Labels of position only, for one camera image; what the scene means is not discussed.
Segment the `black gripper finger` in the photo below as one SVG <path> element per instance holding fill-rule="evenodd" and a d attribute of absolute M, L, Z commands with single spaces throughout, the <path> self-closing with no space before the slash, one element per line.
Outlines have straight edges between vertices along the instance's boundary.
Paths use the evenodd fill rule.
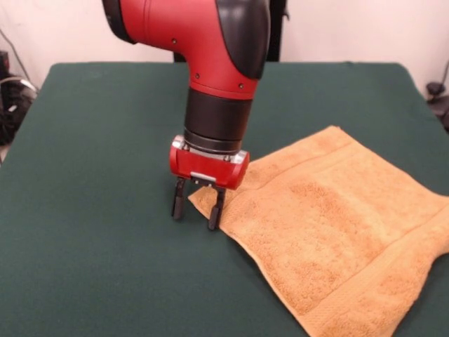
<path fill-rule="evenodd" d="M 208 220 L 208 229 L 211 231 L 218 229 L 220 226 L 226 195 L 226 189 L 224 188 L 216 187 L 215 190 L 217 192 L 216 203 L 211 209 L 210 218 Z"/>
<path fill-rule="evenodd" d="M 171 216 L 174 220 L 180 220 L 183 217 L 185 205 L 185 184 L 186 180 L 184 178 L 177 177 L 171 211 Z"/>

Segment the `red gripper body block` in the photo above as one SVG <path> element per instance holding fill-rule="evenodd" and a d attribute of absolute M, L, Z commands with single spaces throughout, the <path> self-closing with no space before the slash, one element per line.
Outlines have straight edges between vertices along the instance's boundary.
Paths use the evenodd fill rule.
<path fill-rule="evenodd" d="M 241 150 L 233 155 L 213 154 L 190 147 L 177 135 L 170 146 L 170 170 L 175 176 L 204 180 L 218 187 L 236 190 L 243 181 L 250 154 Z"/>

